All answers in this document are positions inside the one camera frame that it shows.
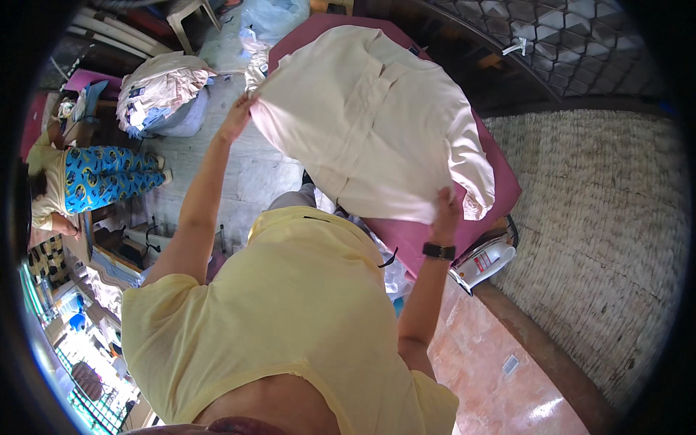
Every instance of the woven mat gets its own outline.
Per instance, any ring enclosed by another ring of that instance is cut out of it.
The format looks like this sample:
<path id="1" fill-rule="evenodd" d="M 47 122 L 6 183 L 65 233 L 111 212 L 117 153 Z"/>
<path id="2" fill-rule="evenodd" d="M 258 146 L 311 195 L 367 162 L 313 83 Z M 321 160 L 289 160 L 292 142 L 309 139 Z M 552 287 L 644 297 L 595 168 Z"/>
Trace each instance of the woven mat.
<path id="1" fill-rule="evenodd" d="M 523 193 L 498 286 L 625 411 L 672 324 L 690 236 L 676 127 L 635 113 L 484 120 Z"/>

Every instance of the ironing board cover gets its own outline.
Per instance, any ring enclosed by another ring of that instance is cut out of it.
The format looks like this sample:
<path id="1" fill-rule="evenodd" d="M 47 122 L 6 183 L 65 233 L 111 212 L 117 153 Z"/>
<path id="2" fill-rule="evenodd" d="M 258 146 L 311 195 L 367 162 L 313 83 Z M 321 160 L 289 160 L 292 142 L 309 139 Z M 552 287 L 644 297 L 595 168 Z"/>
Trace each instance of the ironing board cover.
<path id="1" fill-rule="evenodd" d="M 293 53 L 298 48 L 304 47 L 323 32 L 333 27 L 345 25 L 381 29 L 385 35 L 402 47 L 406 49 L 415 47 L 418 49 L 419 58 L 432 61 L 430 56 L 421 51 L 420 48 L 392 22 L 382 19 L 349 17 L 347 15 L 314 14 L 309 17 L 307 21 L 296 27 L 295 30 L 288 33 L 287 36 L 271 49 L 268 62 L 269 74 L 278 67 L 278 61 L 286 54 Z M 454 235 L 454 245 L 457 247 L 457 256 L 464 253 L 476 239 L 489 230 L 495 221 L 509 214 L 522 193 L 522 189 L 519 184 L 517 184 L 517 179 L 512 169 L 510 169 L 505 161 L 503 153 L 498 148 L 498 144 L 493 139 L 488 129 L 483 125 L 483 122 L 476 112 L 472 110 L 472 113 L 474 119 L 476 119 L 481 146 L 483 147 L 483 151 L 486 152 L 488 162 L 493 166 L 493 176 L 496 181 L 496 201 L 493 204 L 493 208 L 488 211 L 488 214 L 486 214 L 482 220 L 462 220 L 459 223 L 457 232 Z M 463 197 L 466 190 L 457 183 L 454 183 L 454 187 L 457 191 L 457 195 Z M 411 275 L 416 277 L 425 259 L 421 251 L 423 243 L 426 242 L 426 238 L 428 237 L 428 226 L 423 223 L 396 221 L 393 219 L 364 219 L 364 221 L 392 252 L 397 247 L 399 248 L 397 258 L 406 266 Z"/>

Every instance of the pink marble floor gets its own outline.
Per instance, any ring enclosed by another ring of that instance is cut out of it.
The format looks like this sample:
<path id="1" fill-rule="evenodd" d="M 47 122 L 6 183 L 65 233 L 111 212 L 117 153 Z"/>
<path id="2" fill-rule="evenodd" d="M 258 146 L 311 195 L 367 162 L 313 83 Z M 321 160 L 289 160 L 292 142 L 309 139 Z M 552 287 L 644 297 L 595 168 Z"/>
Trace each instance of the pink marble floor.
<path id="1" fill-rule="evenodd" d="M 589 433 L 522 344 L 453 280 L 445 286 L 428 353 L 438 382 L 459 397 L 462 435 Z M 519 365 L 506 375 L 503 365 L 511 355 Z"/>

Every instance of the white iron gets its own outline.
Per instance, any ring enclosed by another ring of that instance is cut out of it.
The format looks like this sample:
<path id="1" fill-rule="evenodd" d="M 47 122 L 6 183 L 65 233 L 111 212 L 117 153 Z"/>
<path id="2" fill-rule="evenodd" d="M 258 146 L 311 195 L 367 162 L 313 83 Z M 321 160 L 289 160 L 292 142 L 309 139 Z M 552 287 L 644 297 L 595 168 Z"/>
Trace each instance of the white iron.
<path id="1" fill-rule="evenodd" d="M 515 254 L 515 248 L 507 244 L 507 235 L 496 237 L 465 254 L 459 266 L 450 269 L 450 274 L 469 296 L 473 296 L 471 289 L 496 274 L 515 258 Z"/>

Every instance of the chair leg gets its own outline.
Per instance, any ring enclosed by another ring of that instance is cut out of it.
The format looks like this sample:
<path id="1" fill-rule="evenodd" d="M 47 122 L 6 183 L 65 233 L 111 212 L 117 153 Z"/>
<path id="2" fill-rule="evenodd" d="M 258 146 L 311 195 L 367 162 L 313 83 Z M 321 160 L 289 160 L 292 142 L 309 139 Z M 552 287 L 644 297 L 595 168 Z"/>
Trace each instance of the chair leg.
<path id="1" fill-rule="evenodd" d="M 208 3 L 208 0 L 200 0 L 200 2 L 203 4 L 203 9 L 205 9 L 205 12 L 208 13 L 208 17 L 213 21 L 213 25 L 215 25 L 215 29 L 218 29 L 218 32 L 222 32 L 222 26 L 220 26 L 220 21 L 218 21 L 217 17 L 215 16 L 215 12 L 213 11 L 213 8 L 210 7 L 210 3 Z"/>
<path id="2" fill-rule="evenodd" d="M 174 33 L 176 33 L 176 37 L 179 38 L 181 46 L 184 47 L 184 52 L 193 56 L 193 49 L 191 48 L 191 43 L 189 42 L 189 39 L 186 36 L 186 32 L 184 32 L 184 28 L 181 25 L 181 21 L 178 20 L 176 17 L 167 17 L 167 22 L 171 26 L 172 30 L 174 30 Z"/>

